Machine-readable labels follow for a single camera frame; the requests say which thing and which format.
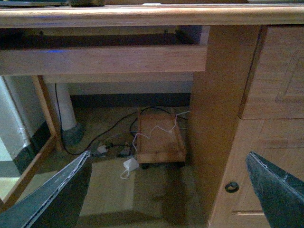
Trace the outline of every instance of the desk top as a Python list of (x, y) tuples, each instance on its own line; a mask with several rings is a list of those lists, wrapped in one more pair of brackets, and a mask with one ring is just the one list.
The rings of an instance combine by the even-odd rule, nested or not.
[(304, 24), (304, 4), (0, 8), (0, 28)]

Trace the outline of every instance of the desk leg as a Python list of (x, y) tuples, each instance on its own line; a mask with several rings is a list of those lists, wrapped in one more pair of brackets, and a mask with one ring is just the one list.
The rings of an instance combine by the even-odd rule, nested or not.
[(32, 76), (33, 83), (36, 88), (36, 93), (40, 100), (42, 111), (48, 124), (48, 128), (52, 136), (56, 137), (56, 150), (63, 151), (61, 142), (60, 125), (57, 120), (56, 113), (53, 109), (52, 102), (48, 95), (48, 88), (46, 87), (41, 75)]
[(206, 222), (213, 223), (212, 213), (219, 210), (214, 202), (259, 34), (258, 25), (211, 26), (206, 71), (194, 74), (189, 119), (191, 164)]

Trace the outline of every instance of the drawer front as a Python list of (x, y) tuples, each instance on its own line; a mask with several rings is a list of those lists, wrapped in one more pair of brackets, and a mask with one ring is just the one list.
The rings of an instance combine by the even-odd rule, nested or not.
[(249, 76), (239, 116), (304, 118), (304, 27), (268, 27), (256, 58), (257, 66)]
[[(240, 120), (214, 207), (211, 227), (269, 228), (247, 174), (245, 159), (255, 151), (304, 181), (304, 120)], [(237, 182), (239, 190), (225, 186)]]
[(159, 45), (0, 51), (0, 74), (62, 75), (204, 71), (207, 46)]

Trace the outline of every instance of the dark baseboard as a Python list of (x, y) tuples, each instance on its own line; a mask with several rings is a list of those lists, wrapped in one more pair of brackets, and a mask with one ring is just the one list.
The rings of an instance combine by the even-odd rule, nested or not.
[(23, 148), (13, 161), (0, 161), (0, 177), (19, 177), (29, 166), (50, 137), (47, 122), (44, 122), (31, 138), (31, 144)]
[(184, 106), (190, 103), (190, 93), (172, 94), (102, 94), (72, 95), (73, 107), (142, 107)]

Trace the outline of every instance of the caster wheel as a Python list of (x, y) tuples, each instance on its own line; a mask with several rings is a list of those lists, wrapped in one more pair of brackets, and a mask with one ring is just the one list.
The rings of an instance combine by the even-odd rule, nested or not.
[(184, 161), (179, 161), (179, 162), (176, 162), (176, 165), (177, 167), (181, 168), (181, 167), (184, 167), (185, 166), (185, 162)]
[(142, 169), (143, 170), (146, 170), (146, 169), (148, 169), (150, 167), (150, 164), (149, 163), (143, 163), (142, 164)]

